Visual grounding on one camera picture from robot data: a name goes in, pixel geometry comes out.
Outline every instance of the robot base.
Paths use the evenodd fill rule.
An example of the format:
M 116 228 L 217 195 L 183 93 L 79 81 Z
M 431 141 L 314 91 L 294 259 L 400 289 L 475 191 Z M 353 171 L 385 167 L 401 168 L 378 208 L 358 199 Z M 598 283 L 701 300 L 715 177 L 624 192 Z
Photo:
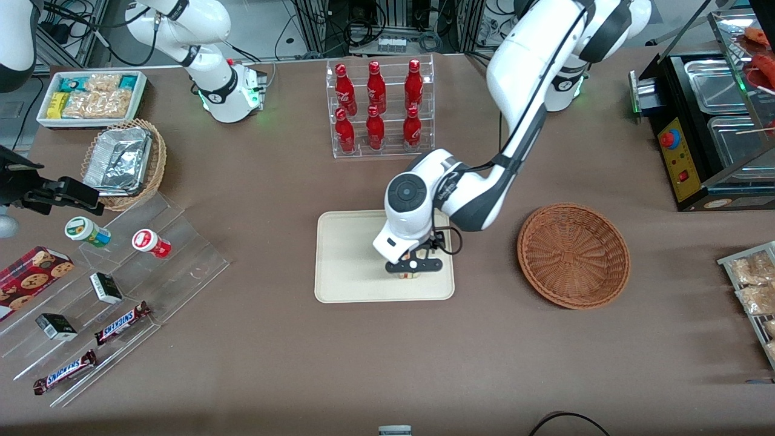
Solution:
M 327 212 L 320 216 L 315 256 L 318 301 L 422 301 L 452 296 L 455 292 L 452 256 L 441 250 L 431 254 L 443 262 L 439 272 L 424 272 L 414 279 L 400 280 L 385 271 L 384 258 L 371 245 L 385 219 L 383 210 Z M 436 211 L 436 226 L 449 226 L 449 221 L 446 215 Z
M 237 73 L 237 86 L 224 103 L 208 104 L 199 94 L 205 109 L 221 123 L 236 123 L 253 111 L 264 109 L 267 75 L 243 65 L 235 64 L 232 68 Z

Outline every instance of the brown tablecloth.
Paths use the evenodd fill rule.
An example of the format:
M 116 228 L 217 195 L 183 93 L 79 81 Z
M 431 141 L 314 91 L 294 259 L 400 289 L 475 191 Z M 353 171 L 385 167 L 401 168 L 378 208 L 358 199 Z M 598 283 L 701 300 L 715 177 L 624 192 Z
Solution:
M 773 434 L 775 386 L 715 260 L 775 239 L 773 212 L 677 213 L 647 123 L 628 118 L 626 75 L 653 50 L 621 50 L 552 114 L 501 215 L 465 234 L 452 299 L 324 305 L 313 295 L 315 232 L 329 210 L 379 209 L 406 161 L 334 161 L 324 61 L 282 64 L 259 115 L 215 122 L 184 70 L 150 69 L 142 116 L 169 148 L 162 192 L 233 264 L 168 325 L 70 406 L 49 409 L 0 368 L 0 433 L 527 434 L 554 410 L 612 434 Z M 469 164 L 497 150 L 483 71 L 436 57 L 437 146 Z M 40 129 L 44 175 L 78 176 L 90 131 Z M 577 312 L 524 280 L 515 237 L 536 208 L 578 202 L 606 215 L 632 254 L 627 289 Z M 18 237 L 0 265 L 36 244 L 76 245 L 50 216 L 12 211 Z M 107 222 L 106 214 L 98 222 Z M 596 434 L 562 418 L 539 434 Z

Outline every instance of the coca-cola bottle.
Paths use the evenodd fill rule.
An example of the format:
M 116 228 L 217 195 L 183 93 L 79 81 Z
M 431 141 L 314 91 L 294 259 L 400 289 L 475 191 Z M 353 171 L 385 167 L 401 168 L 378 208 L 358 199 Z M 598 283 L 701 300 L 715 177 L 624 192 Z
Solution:
M 404 94 L 406 110 L 412 105 L 420 107 L 422 104 L 422 77 L 420 76 L 420 61 L 412 59 L 409 61 L 409 74 L 406 75 L 404 82 Z
M 380 111 L 376 105 L 369 106 L 369 119 L 366 121 L 366 130 L 369 133 L 369 147 L 379 151 L 385 144 L 385 123 L 380 117 Z
M 353 124 L 347 119 L 347 113 L 342 108 L 336 108 L 336 139 L 339 141 L 339 148 L 344 154 L 355 153 L 355 130 Z
M 347 77 L 347 67 L 344 64 L 337 64 L 336 71 L 336 99 L 339 100 L 339 107 L 344 108 L 347 114 L 354 116 L 358 113 L 358 104 L 355 103 L 355 87 L 353 81 Z
M 380 63 L 377 61 L 369 62 L 369 81 L 366 83 L 366 90 L 369 93 L 369 105 L 374 105 L 380 113 L 385 113 L 388 110 L 388 98 L 385 92 L 385 79 L 380 73 Z
M 422 123 L 417 118 L 417 106 L 410 106 L 404 120 L 404 150 L 417 151 L 420 147 L 420 129 Z

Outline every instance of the brown woven basket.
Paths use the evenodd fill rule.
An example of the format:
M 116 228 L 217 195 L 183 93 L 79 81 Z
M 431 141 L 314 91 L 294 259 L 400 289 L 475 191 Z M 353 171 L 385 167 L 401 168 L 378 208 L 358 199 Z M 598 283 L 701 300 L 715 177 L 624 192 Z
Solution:
M 133 197 L 99 198 L 99 201 L 105 205 L 106 209 L 116 212 L 123 212 L 131 205 L 153 197 L 159 189 L 159 185 L 161 185 L 161 179 L 164 176 L 164 165 L 167 163 L 167 146 L 164 144 L 164 138 L 161 137 L 159 130 L 156 130 L 156 127 L 154 127 L 153 124 L 148 123 L 144 119 L 125 121 L 116 124 L 115 126 L 110 126 L 107 130 L 129 129 L 130 127 L 142 127 L 149 130 L 153 134 L 153 143 L 151 144 L 151 155 L 148 157 L 148 166 L 146 169 L 145 180 L 143 181 L 143 190 L 140 191 L 140 194 Z M 94 138 L 91 142 L 91 146 L 86 151 L 86 158 L 84 159 L 84 163 L 81 164 L 81 180 L 83 180 L 83 177 L 86 175 L 86 169 L 89 167 L 91 153 L 94 152 L 96 143 L 97 137 Z
M 622 235 L 599 213 L 573 203 L 545 206 L 530 215 L 519 231 L 517 257 L 530 284 L 569 309 L 605 306 L 629 279 Z

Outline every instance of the red switch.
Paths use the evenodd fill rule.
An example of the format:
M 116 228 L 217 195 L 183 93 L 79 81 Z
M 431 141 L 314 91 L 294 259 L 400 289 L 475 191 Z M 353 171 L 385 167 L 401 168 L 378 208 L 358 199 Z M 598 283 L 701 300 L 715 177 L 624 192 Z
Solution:
M 660 145 L 662 147 L 670 148 L 673 146 L 673 142 L 675 142 L 675 136 L 670 132 L 665 132 L 660 137 Z

